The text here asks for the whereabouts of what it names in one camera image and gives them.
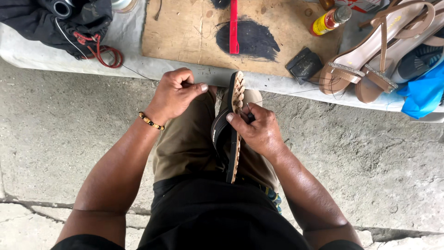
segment black flip-flop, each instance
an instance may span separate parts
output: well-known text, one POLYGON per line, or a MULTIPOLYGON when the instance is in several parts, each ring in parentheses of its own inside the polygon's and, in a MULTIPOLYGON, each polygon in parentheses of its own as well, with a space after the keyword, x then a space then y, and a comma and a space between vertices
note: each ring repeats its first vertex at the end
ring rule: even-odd
POLYGON ((245 87, 243 73, 238 71, 231 76, 228 90, 228 107, 221 111, 211 126, 211 138, 222 167, 226 171, 226 182, 234 183, 238 171, 241 136, 226 120, 229 113, 239 113, 242 110, 242 99, 245 87), (230 155, 226 155, 223 146, 230 139, 230 155))

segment fingernail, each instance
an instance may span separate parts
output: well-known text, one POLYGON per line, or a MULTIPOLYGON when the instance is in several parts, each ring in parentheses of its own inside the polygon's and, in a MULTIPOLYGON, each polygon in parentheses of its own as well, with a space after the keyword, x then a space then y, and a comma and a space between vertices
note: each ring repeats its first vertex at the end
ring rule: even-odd
POLYGON ((232 120, 233 118, 234 118, 233 113, 229 113, 229 114, 226 115, 226 120, 227 120, 228 122, 231 122, 231 120, 232 120))
POLYGON ((206 85, 205 83, 202 83, 200 87, 202 88, 202 92, 206 92, 208 90, 208 85, 206 85))

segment person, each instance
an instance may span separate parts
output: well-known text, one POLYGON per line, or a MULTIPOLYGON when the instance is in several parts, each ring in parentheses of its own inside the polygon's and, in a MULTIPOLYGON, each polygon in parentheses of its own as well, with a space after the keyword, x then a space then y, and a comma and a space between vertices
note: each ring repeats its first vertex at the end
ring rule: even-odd
POLYGON ((244 93, 255 121, 247 124, 235 113, 226 117, 242 144, 236 181, 225 182, 210 136, 216 90, 194 84, 187 68, 165 73, 143 112, 153 123, 138 117, 97 162, 52 249, 125 247, 125 215, 160 137, 153 160, 155 197, 140 250, 361 250, 332 197, 285 145, 258 91, 244 93), (278 181, 303 235, 279 214, 278 181))

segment concrete floor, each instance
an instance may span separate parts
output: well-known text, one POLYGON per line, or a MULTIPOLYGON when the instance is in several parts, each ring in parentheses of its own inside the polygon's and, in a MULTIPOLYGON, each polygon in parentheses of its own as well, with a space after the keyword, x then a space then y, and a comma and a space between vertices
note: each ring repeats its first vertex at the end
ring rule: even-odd
MULTIPOLYGON (((151 81, 19 69, 0 60, 0 231, 8 232, 1 249, 53 245, 90 169, 154 92, 151 81)), ((444 124, 262 94, 286 144, 368 249, 444 247, 444 124)), ((149 218, 152 184, 149 159, 128 215, 128 249, 149 218)), ((282 208, 297 227, 285 199, 282 208)))

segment wooden board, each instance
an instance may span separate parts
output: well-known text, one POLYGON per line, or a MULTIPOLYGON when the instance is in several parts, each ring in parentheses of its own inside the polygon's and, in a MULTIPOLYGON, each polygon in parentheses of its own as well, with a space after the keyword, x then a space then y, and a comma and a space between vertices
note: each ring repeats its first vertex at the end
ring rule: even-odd
POLYGON ((337 52, 341 27, 320 37, 310 35, 310 25, 325 11, 320 4, 299 0, 239 0, 242 54, 224 52, 230 7, 217 9, 213 4, 223 1, 163 0, 155 21, 160 0, 150 0, 143 56, 291 77, 285 65, 304 47, 316 52, 324 63, 337 52))

